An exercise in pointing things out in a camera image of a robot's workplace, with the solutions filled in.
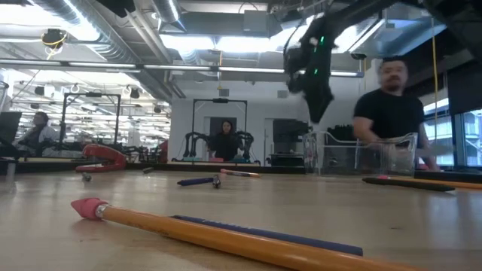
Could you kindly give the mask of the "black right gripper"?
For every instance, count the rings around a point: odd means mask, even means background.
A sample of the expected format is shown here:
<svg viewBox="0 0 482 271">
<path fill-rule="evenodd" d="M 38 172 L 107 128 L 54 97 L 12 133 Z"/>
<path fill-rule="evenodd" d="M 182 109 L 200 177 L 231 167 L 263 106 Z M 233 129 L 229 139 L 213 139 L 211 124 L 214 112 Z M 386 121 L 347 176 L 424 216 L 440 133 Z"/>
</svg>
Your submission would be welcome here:
<svg viewBox="0 0 482 271">
<path fill-rule="evenodd" d="M 334 100 L 329 86 L 330 76 L 331 52 L 312 52 L 304 73 L 304 91 L 312 123 L 320 122 Z"/>
</svg>

